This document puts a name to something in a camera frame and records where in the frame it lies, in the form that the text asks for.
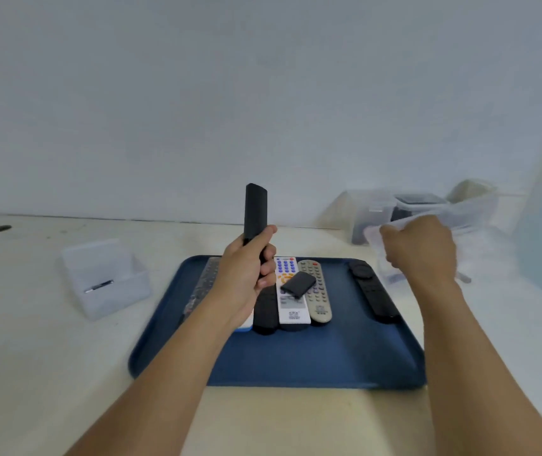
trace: person's left arm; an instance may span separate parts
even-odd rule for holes
[[[275,284],[276,250],[269,241],[276,231],[269,225],[247,245],[238,237],[227,247],[206,298],[67,456],[180,454],[222,347],[252,312],[260,290]]]

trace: tabletop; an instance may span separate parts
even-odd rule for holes
[[[180,263],[222,253],[242,232],[241,225],[28,216],[0,216],[3,224],[12,228],[0,232],[0,454],[16,456],[63,454],[131,383],[128,356]],[[91,322],[66,281],[60,251],[113,237],[149,269],[153,294]],[[280,255],[375,262],[372,249],[350,245],[339,230],[282,227],[273,244]],[[408,284],[389,293],[422,344]],[[534,321],[542,292],[518,279],[464,293],[542,413],[542,322]],[[515,339],[523,327],[526,339]],[[206,388],[183,454],[253,453],[432,455],[427,390]]]

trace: person's left hand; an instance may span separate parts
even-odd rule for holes
[[[209,294],[226,306],[233,329],[240,327],[250,316],[260,290],[275,284],[273,258],[277,249],[269,243],[275,232],[275,225],[267,225],[247,245],[244,245],[244,236],[240,235],[222,254],[218,275]],[[259,256],[263,249],[265,263],[261,265]]]

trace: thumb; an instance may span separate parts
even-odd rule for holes
[[[277,232],[276,225],[267,225],[267,227],[265,227],[265,229],[260,232],[259,235],[254,237],[247,245],[245,245],[245,247],[247,249],[251,249],[252,252],[255,252],[258,256],[260,252],[265,249],[265,246],[269,244],[275,232]]]
[[[393,225],[382,225],[379,232],[381,233],[381,237],[383,238],[383,243],[385,246],[393,240],[397,238],[397,236],[400,234],[400,231],[397,230]]]

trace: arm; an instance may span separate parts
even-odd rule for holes
[[[486,337],[454,281],[456,246],[437,217],[381,228],[387,259],[419,302],[438,454],[542,454],[542,417]]]
[[[227,247],[208,296],[67,456],[180,454],[222,347],[260,290],[275,284],[275,247],[268,244],[275,231],[270,225],[246,246],[238,237]]]

